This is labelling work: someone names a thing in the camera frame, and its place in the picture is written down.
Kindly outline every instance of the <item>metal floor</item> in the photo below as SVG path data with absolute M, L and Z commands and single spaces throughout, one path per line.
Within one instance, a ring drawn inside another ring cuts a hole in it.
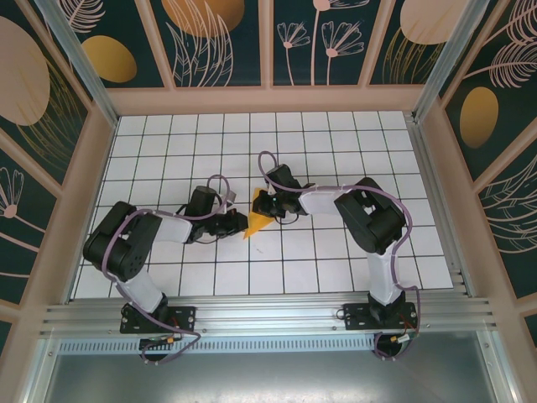
M 400 361 L 370 351 L 185 354 L 162 367 L 136 355 L 67 355 L 47 403 L 489 403 L 474 332 L 427 333 Z

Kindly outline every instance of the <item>cable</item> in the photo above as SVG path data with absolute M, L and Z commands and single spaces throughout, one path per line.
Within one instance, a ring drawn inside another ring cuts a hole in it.
M 211 243 L 215 243 L 218 239 L 220 239 L 220 237 L 216 237 L 215 239 L 209 242 L 202 242 L 202 241 L 194 241 L 194 242 L 201 243 L 202 245 L 210 245 Z
M 144 362 L 146 364 L 149 364 L 151 363 L 152 365 L 159 365 L 159 364 L 166 364 L 174 359 L 176 359 L 177 357 L 179 357 L 185 350 L 189 349 L 190 347 L 192 347 L 194 344 L 196 344 L 200 338 L 201 338 L 201 335 L 198 333 L 198 332 L 191 332 L 190 330 L 185 330 L 185 329 L 179 329 L 177 327 L 172 327 L 166 323 L 163 323 L 157 319 L 155 319 L 154 317 L 152 317 L 151 315 L 149 315 L 146 311 L 144 311 L 136 302 L 132 301 L 131 298 L 128 296 L 128 294 L 123 290 L 122 286 L 121 286 L 121 283 L 117 281 L 117 277 L 115 275 L 110 275 L 109 272 L 108 272 L 108 268 L 107 268 L 107 264 L 108 264 L 108 260 L 110 259 L 110 254 L 112 252 L 112 249 L 114 247 L 114 244 L 117 242 L 117 240 L 119 239 L 119 237 L 121 236 L 123 230 L 125 229 L 125 227 L 137 216 L 141 215 L 141 214 L 147 214 L 147 213 L 158 213 L 158 214 L 161 214 L 161 215 L 165 215 L 165 216 L 169 216 L 169 217 L 177 217 L 177 218 L 183 218 L 185 220 L 189 220 L 189 221 L 197 221 L 197 220 L 205 220 L 209 217 L 212 217 L 214 215 L 216 215 L 217 213 L 219 213 L 220 211 L 222 211 L 226 204 L 227 204 L 227 200 L 230 196 L 230 193 L 231 193 L 231 189 L 230 189 L 230 186 L 229 186 L 229 181 L 227 180 L 227 178 L 223 175 L 213 175 L 211 176 L 208 180 L 207 180 L 207 187 L 210 187 L 209 185 L 211 184 L 211 181 L 213 179 L 221 179 L 224 181 L 224 183 L 226 183 L 226 195 L 224 196 L 223 200 L 222 200 L 222 203 L 221 205 L 214 211 L 214 212 L 210 212 L 209 214 L 206 214 L 205 216 L 199 216 L 199 217 L 188 217 L 188 216 L 181 216 L 180 214 L 174 214 L 174 213 L 169 213 L 169 212 L 163 212 L 163 211 L 160 211 L 160 210 L 150 210 L 148 208 L 144 208 L 144 209 L 140 209 L 140 210 L 137 210 L 135 212 L 133 212 L 132 214 L 129 214 L 128 216 L 125 217 L 125 221 L 123 221 L 121 223 L 121 225 L 117 228 L 116 232 L 112 235 L 112 239 L 110 241 L 110 243 L 108 244 L 107 246 L 107 249 L 105 250 L 105 253 L 104 253 L 104 256 L 102 257 L 102 265 L 101 265 L 101 272 L 102 272 L 102 275 L 104 275 L 107 279 L 109 279 L 117 288 L 117 291 L 119 292 L 119 294 L 125 298 L 125 300 L 127 300 L 127 302 L 129 304 L 131 304 L 133 306 L 134 309 L 136 309 L 137 311 L 139 311 L 143 317 L 145 317 L 147 320 L 149 320 L 150 322 L 154 323 L 155 325 L 159 326 L 159 327 L 162 327 L 166 330 L 170 330 L 173 334 L 175 333 L 178 333 L 178 334 L 183 334 L 183 335 L 189 335 L 189 336 L 195 336 L 196 338 L 194 340 L 192 340 L 191 342 L 187 343 L 181 350 L 179 350 L 177 353 L 173 353 L 173 354 L 169 354 L 167 355 L 166 357 L 164 357 L 163 359 L 161 359 L 160 361 L 149 361 L 146 356 L 145 356 L 145 353 L 147 352 L 148 348 L 151 347 L 151 345 L 148 345 L 146 346 L 143 350 L 142 350 L 142 358 L 144 360 Z
M 290 225 L 290 224 L 294 224 L 295 222 L 299 221 L 299 217 L 300 215 L 297 214 L 295 219 L 291 222 L 282 222 L 282 220 L 279 220 L 277 217 L 274 219 L 279 225 Z
M 218 206 L 221 206 L 221 205 L 222 205 L 222 198 L 220 197 L 219 194 L 216 194 L 216 199 L 218 199 Z M 186 208 L 187 206 L 188 206 L 188 204 L 184 204 L 184 205 L 182 205 L 182 206 L 179 208 L 179 210 L 177 210 L 177 211 L 175 212 L 175 214 L 179 214 L 179 213 L 181 213 L 183 210 L 185 210 L 185 208 Z
M 381 196 L 384 196 L 386 198 L 388 198 L 389 200 L 391 200 L 392 202 L 395 203 L 395 205 L 397 207 L 399 207 L 401 209 L 401 211 L 403 212 L 404 216 L 406 217 L 406 220 L 407 220 L 407 232 L 405 235 L 403 235 L 401 237 L 401 239 L 395 244 L 394 248 L 392 249 L 392 256 L 391 256 L 391 259 L 390 259 L 390 268 L 391 268 L 391 275 L 392 275 L 392 280 L 394 281 L 394 284 L 397 288 L 399 288 L 400 290 L 402 291 L 415 291 L 416 293 L 416 306 L 417 306 L 417 314 L 418 314 L 418 323 L 417 323 L 417 326 L 416 326 L 416 334 L 419 333 L 420 331 L 420 322 L 421 322 L 421 299 L 420 299 L 420 289 L 416 286 L 416 285 L 412 285 L 411 287 L 403 287 L 398 279 L 397 279 L 397 275 L 395 273 L 395 259 L 397 258 L 397 251 L 399 250 L 399 248 L 401 247 L 401 245 L 403 245 L 403 243 L 409 239 L 410 237 L 410 233 L 412 232 L 412 227 L 413 227 L 413 224 L 412 224 L 412 217 L 410 216 L 410 212 L 409 212 L 409 209 L 406 208 L 406 206 L 395 196 L 392 196 L 390 195 L 389 193 L 386 193 L 385 191 L 381 191 L 380 189 L 377 189 L 376 187 L 371 187 L 371 186 L 361 186 L 361 185 L 351 185 L 351 186 L 312 186 L 312 187 L 306 187 L 306 188 L 302 188 L 302 189 L 295 189 L 295 188 L 292 188 L 292 187 L 287 187 L 287 186 L 281 186 L 280 184 L 274 182 L 273 180 L 271 180 L 266 172 L 264 171 L 262 165 L 261 165 L 261 159 L 263 158 L 264 155 L 268 155 L 272 158 L 273 162 L 274 162 L 274 166 L 277 166 L 278 165 L 278 161 L 276 160 L 276 157 L 274 156 L 274 154 L 272 154 L 270 151 L 261 151 L 258 155 L 258 167 L 259 167 L 259 171 L 261 172 L 261 175 L 263 176 L 263 178 L 265 179 L 265 181 L 267 181 L 267 183 L 269 183 L 270 185 L 272 185 L 273 187 L 277 187 L 283 191 L 295 191 L 295 192 L 298 192 L 298 193 L 306 193 L 306 192 L 309 192 L 309 191 L 370 191 L 372 193 L 377 193 L 378 195 L 381 195 Z M 380 359 L 385 359 L 388 357 L 387 354 L 383 353 L 382 351 L 378 350 L 378 340 L 380 339 L 380 337 L 383 335 L 382 332 L 379 332 L 375 335 L 375 341 L 374 341 L 374 350 L 373 352 L 375 353 L 375 355 L 377 357 L 379 357 Z M 404 356 L 408 351 L 409 351 L 409 347 L 410 345 L 412 344 L 412 342 L 409 343 L 409 346 L 400 354 L 398 354 L 398 357 L 402 357 Z

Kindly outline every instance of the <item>yellow wedge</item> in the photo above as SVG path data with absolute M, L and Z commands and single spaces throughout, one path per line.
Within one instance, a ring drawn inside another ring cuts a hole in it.
M 259 196 L 259 192 L 261 190 L 262 189 L 260 188 L 256 188 L 255 191 L 253 191 L 252 200 L 255 200 Z M 273 221 L 274 221 L 274 218 L 265 217 L 265 216 L 262 216 L 261 214 L 257 214 L 256 212 L 253 212 L 252 206 L 250 206 L 250 213 L 248 214 L 248 229 L 244 233 L 244 239 L 250 237 L 251 235 L 254 235 L 257 231 L 259 231 L 262 228 L 265 228 Z

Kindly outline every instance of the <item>white grid mat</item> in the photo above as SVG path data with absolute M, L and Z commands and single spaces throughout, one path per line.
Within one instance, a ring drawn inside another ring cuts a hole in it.
M 401 112 L 251 113 L 123 117 L 90 231 L 117 201 L 175 212 L 197 185 L 222 173 L 248 214 L 263 187 L 257 153 L 274 152 L 304 185 L 354 184 L 364 175 L 397 195 L 414 219 L 399 250 L 403 285 L 451 288 L 433 214 Z M 267 158 L 267 169 L 272 161 Z M 272 223 L 249 240 L 156 243 L 147 267 L 168 296 L 318 293 L 368 290 L 365 253 L 334 216 Z M 115 297 L 82 261 L 73 298 Z

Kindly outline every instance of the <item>black mounting plate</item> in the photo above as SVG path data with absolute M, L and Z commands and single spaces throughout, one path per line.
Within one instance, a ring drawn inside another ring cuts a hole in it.
M 179 326 L 179 329 L 194 331 L 196 308 L 194 306 L 168 306 L 166 324 Z M 171 333 L 170 330 L 152 323 L 132 306 L 122 309 L 122 320 L 119 328 L 121 334 Z
M 399 311 L 399 314 L 403 315 L 406 321 L 413 327 L 418 326 L 418 317 L 414 303 L 405 302 L 401 307 L 402 309 Z M 344 304 L 340 319 L 345 321 L 346 330 L 404 329 L 404 322 L 399 315 L 389 318 L 383 325 L 378 323 L 369 313 L 369 304 L 367 302 L 362 304 Z

